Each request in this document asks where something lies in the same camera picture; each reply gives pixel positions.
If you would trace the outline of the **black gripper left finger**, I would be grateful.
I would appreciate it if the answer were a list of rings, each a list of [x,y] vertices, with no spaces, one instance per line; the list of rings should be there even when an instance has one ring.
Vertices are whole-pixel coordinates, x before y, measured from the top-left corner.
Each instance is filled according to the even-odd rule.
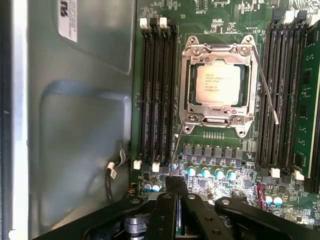
[[[165,191],[145,201],[121,200],[38,236],[39,240],[173,240],[176,237],[178,178],[165,178]]]

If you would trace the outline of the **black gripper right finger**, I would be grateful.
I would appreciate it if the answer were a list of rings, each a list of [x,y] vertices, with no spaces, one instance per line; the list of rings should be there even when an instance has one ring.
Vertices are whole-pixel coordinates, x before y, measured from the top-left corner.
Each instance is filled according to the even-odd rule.
[[[183,177],[176,178],[176,218],[184,230],[202,240],[298,240],[300,226],[239,198],[222,197],[210,207],[189,193]]]

